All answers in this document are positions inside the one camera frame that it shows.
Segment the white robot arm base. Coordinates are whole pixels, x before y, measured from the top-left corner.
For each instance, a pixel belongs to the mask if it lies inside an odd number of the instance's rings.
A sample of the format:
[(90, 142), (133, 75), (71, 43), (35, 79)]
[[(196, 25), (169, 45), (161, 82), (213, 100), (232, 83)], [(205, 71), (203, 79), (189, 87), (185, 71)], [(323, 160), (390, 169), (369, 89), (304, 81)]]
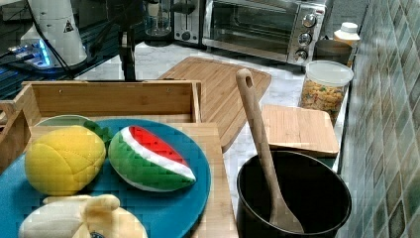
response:
[(33, 26), (21, 38), (34, 48), (28, 63), (39, 69), (74, 66), (87, 59), (73, 17), (71, 0), (27, 0)]

